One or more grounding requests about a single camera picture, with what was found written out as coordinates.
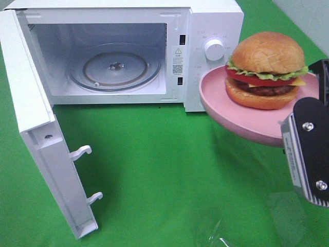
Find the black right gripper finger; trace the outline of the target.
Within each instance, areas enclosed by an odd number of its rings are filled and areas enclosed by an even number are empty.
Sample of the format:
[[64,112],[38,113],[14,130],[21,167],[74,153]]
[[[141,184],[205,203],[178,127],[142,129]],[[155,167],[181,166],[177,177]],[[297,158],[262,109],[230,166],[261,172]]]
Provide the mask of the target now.
[[319,83],[319,100],[328,105],[328,59],[321,59],[308,67]]

